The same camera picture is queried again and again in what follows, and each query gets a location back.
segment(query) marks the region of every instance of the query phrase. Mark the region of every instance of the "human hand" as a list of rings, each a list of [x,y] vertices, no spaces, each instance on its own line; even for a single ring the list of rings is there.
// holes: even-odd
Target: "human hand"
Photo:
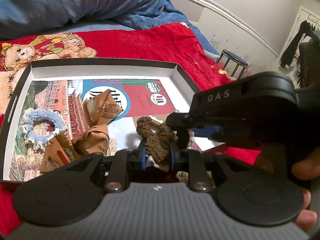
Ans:
[[[254,166],[268,173],[274,173],[271,161],[263,155],[258,155]],[[315,149],[305,160],[294,164],[291,171],[298,179],[307,180],[320,177],[320,147]],[[298,215],[296,224],[307,231],[316,223],[317,214],[314,211],[305,209],[310,204],[311,193],[305,188],[301,188],[301,190],[304,198],[303,210]]]

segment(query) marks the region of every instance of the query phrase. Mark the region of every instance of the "stool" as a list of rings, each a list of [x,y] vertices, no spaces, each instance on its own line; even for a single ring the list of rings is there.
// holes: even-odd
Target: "stool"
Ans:
[[[238,76],[237,79],[240,79],[242,78],[243,74],[244,74],[244,71],[247,69],[248,67],[248,63],[246,63],[242,58],[240,58],[239,56],[237,56],[236,54],[224,49],[221,53],[221,56],[220,58],[218,59],[217,63],[219,63],[219,61],[222,59],[222,57],[227,57],[227,61],[226,63],[224,64],[224,66],[222,67],[223,69],[226,68],[227,64],[229,63],[229,61],[233,61],[237,64],[237,66],[235,67],[235,69],[233,70],[232,74],[230,77],[233,77],[233,75],[236,73],[237,69],[239,66],[242,67],[242,70]]]

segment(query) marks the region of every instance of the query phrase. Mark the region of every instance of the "crocheted scrunchie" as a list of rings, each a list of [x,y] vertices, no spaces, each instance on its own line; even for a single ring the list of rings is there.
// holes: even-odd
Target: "crocheted scrunchie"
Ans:
[[[54,131],[51,136],[39,136],[33,131],[34,121],[49,121],[54,125]],[[29,108],[24,112],[22,131],[25,133],[25,143],[32,144],[34,150],[44,150],[48,141],[55,135],[65,130],[65,121],[58,113],[53,110],[32,109]]]

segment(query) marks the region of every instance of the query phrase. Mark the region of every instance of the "blue blanket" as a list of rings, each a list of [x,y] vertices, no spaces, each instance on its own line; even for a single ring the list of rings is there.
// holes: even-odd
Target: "blue blanket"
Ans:
[[[0,0],[0,39],[41,34],[80,19],[91,22],[112,19],[135,30],[185,22],[204,50],[218,54],[170,0]]]

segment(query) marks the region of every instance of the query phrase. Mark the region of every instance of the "hanging clothes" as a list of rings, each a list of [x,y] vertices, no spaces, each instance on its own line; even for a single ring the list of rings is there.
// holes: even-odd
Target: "hanging clothes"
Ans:
[[[290,66],[292,63],[294,54],[297,51],[299,41],[301,40],[302,36],[306,33],[310,33],[311,25],[307,21],[303,21],[300,24],[300,30],[296,34],[296,36],[292,39],[287,49],[284,51],[281,57],[281,67],[285,67],[286,65]]]

